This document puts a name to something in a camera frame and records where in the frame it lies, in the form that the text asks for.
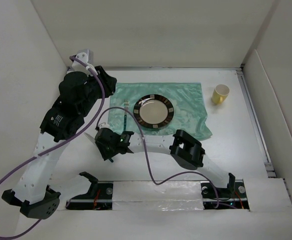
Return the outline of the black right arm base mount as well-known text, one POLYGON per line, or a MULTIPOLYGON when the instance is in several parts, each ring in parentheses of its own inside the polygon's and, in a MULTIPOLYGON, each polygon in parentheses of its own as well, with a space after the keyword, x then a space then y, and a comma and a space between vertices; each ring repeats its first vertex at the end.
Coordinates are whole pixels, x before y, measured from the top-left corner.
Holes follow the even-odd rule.
POLYGON ((232 174, 226 188, 216 188, 219 197, 218 206, 212 185, 208 181, 204 181, 201 183, 201 187, 204 210, 250 209, 244 181, 242 179, 235 180, 232 174))

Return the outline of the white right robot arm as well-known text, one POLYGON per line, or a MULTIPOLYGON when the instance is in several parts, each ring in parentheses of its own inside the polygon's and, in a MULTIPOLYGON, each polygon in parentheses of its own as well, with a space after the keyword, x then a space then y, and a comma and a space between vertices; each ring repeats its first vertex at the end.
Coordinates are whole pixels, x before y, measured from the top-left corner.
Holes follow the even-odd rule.
POLYGON ((235 191, 235 176, 221 169, 207 155, 202 144, 184 130, 175 134, 156 136, 132 131, 117 134, 109 128, 100 128, 94 138, 104 160, 117 154, 136 154, 144 150, 170 155, 177 164, 190 171, 198 171, 217 188, 218 194, 228 197, 235 191))

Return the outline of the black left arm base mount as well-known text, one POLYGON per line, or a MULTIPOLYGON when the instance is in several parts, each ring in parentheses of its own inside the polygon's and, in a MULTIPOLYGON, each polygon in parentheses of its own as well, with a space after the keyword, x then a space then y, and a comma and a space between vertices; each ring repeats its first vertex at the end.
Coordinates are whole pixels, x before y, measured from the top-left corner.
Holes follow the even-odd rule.
POLYGON ((66 202, 67 210, 112 210, 113 182, 99 182, 93 175, 87 172, 79 174, 90 182, 90 186, 84 194, 72 197, 66 202))

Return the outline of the knife with green handle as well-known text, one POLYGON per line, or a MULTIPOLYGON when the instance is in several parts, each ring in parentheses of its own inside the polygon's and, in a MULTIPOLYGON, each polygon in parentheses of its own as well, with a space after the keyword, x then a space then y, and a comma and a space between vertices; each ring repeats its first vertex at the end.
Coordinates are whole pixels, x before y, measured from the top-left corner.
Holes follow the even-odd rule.
MULTIPOLYGON (((84 135, 89 139, 90 142, 93 143, 94 146, 96 146, 95 139, 94 139, 90 134, 88 134, 88 133, 85 132, 84 135)), ((108 160, 109 160, 111 163, 114 162, 114 160, 113 160, 112 158, 109 158, 108 160)))

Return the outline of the fork with green handle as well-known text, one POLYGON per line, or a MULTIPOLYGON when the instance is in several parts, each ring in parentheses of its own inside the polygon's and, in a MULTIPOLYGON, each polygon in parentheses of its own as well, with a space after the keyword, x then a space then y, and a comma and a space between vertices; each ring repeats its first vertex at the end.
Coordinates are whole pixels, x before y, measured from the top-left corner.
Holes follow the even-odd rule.
MULTIPOLYGON (((128 99, 124 100, 124 108, 126 110, 129 110, 129 100, 128 99)), ((126 128, 127 128, 127 112, 125 111, 124 112, 124 121, 123 121, 123 131, 126 131, 126 128)))

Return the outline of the dark rimmed dinner plate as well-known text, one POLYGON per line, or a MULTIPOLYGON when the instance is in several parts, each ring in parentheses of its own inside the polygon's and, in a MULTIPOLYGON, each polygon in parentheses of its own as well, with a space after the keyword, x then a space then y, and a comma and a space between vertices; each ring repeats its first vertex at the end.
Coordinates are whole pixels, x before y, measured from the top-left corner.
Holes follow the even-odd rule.
POLYGON ((140 98, 133 107, 138 123, 148 129, 160 129, 168 125, 174 117, 172 102, 159 94, 149 94, 140 98))

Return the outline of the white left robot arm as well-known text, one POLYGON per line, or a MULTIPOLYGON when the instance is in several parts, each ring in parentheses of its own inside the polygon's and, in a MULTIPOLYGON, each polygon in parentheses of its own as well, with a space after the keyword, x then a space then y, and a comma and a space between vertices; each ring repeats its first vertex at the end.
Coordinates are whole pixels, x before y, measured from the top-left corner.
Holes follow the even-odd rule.
POLYGON ((97 100, 115 92, 117 79, 100 65, 95 69, 98 78, 81 71, 64 76, 58 86, 59 96, 40 125, 36 159, 27 164, 18 184, 1 196, 9 205, 18 206, 27 218, 45 220, 57 209, 61 193, 48 186, 51 174, 97 100))

